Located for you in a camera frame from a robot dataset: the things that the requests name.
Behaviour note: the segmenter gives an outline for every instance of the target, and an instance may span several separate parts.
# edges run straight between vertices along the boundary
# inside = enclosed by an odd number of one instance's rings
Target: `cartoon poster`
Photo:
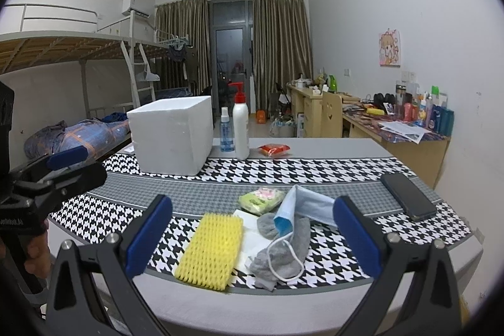
[[[380,33],[380,66],[401,66],[401,41],[399,31],[388,28]]]

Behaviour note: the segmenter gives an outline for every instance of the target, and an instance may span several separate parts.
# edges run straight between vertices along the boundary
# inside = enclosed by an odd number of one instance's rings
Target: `curtain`
[[[267,110],[275,82],[313,77],[312,49],[303,0],[253,0],[254,81],[258,110]]]
[[[189,35],[191,45],[198,51],[200,68],[198,70],[198,90],[201,92],[210,85],[210,35],[208,29],[208,1],[181,0],[160,5],[156,10],[156,29],[160,30],[161,39],[169,34]],[[157,89],[177,88],[187,85],[183,76],[181,62],[168,58],[157,60],[154,72],[161,81],[156,82]]]

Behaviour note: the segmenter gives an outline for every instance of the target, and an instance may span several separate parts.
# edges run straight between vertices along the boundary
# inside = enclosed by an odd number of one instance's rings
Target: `cardboard box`
[[[161,99],[128,112],[140,170],[196,175],[212,149],[212,98]]]
[[[299,113],[296,121],[296,137],[304,137],[304,114]]]

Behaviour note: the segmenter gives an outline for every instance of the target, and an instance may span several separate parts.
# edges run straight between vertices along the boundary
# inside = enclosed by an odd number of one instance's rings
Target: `black smartphone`
[[[380,181],[401,205],[412,221],[418,222],[433,217],[437,209],[423,192],[403,173],[386,173]]]

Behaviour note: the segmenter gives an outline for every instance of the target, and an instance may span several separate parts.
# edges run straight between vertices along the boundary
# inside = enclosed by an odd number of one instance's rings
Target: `spray bottle cap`
[[[222,114],[221,114],[221,122],[227,123],[229,121],[229,112],[227,110],[227,107],[224,106],[222,108]]]
[[[234,95],[234,102],[235,104],[240,104],[240,103],[245,103],[246,98],[245,98],[245,93],[241,91],[241,88],[243,86],[243,83],[238,83],[236,87],[238,88],[238,92]]]

